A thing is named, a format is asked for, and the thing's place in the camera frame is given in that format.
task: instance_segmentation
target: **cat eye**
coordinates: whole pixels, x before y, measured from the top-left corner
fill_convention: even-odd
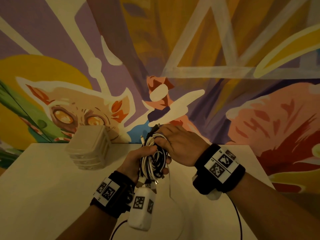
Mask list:
[[[104,120],[98,116],[92,116],[87,118],[88,125],[104,125]]]
[[[73,118],[62,110],[54,111],[53,115],[58,121],[61,121],[62,123],[71,124],[73,122]]]

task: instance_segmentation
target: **hand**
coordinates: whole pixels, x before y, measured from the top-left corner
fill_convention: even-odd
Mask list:
[[[167,150],[171,158],[188,167],[195,165],[201,154],[209,147],[200,136],[186,131],[182,126],[162,125],[156,133],[166,138],[157,137],[154,142]]]
[[[123,161],[122,165],[117,169],[118,172],[128,176],[135,184],[138,182],[139,178],[139,166],[140,159],[142,157],[153,155],[157,151],[157,146],[143,146],[137,150],[130,151]],[[171,159],[167,158],[165,161],[167,164],[170,164]],[[162,169],[164,175],[169,173],[167,168]]]

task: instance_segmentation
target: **cartoon cat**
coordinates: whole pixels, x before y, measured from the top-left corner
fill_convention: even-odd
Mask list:
[[[128,88],[120,96],[104,96],[101,92],[68,82],[32,82],[21,77],[16,80],[67,136],[72,137],[80,125],[105,125],[111,142],[131,141],[124,130],[124,122],[135,113]]]

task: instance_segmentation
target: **plastic container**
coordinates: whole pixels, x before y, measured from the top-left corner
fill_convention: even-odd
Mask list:
[[[65,151],[81,170],[97,170],[106,166],[111,142],[104,125],[82,125],[67,144]]]

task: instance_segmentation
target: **wrist strap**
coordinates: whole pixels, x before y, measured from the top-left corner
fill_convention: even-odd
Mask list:
[[[114,171],[97,188],[90,205],[95,205],[110,216],[119,216],[130,211],[128,205],[133,198],[134,182],[126,175]]]
[[[246,169],[237,162],[230,150],[224,151],[219,145],[210,145],[194,165],[197,177],[193,185],[201,193],[207,195],[213,189],[223,193],[233,190],[244,176]]]

